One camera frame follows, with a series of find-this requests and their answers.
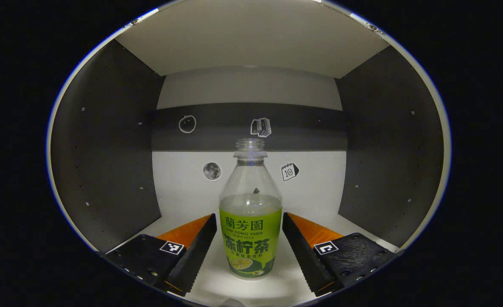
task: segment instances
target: bottle neck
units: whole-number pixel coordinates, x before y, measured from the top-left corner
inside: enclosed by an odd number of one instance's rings
[[[238,158],[236,166],[264,166],[265,159],[263,157],[254,158]]]

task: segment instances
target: white floor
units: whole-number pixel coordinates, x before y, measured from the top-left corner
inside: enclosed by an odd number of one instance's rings
[[[346,153],[342,151],[269,152],[265,165],[282,193],[284,211],[308,218],[342,235],[362,233],[395,252],[397,246],[337,213],[343,192],[345,161]],[[202,167],[209,162],[218,163],[222,169],[218,181],[208,181],[203,176]],[[295,163],[300,172],[295,178],[283,181],[280,168],[288,162]],[[218,195],[236,160],[232,152],[153,152],[152,165],[162,217],[137,235],[157,236],[207,214],[218,216]],[[229,271],[218,226],[193,289],[185,299],[214,307],[229,298],[246,307],[286,307],[315,299],[282,231],[279,244],[269,276],[259,281],[240,280]]]

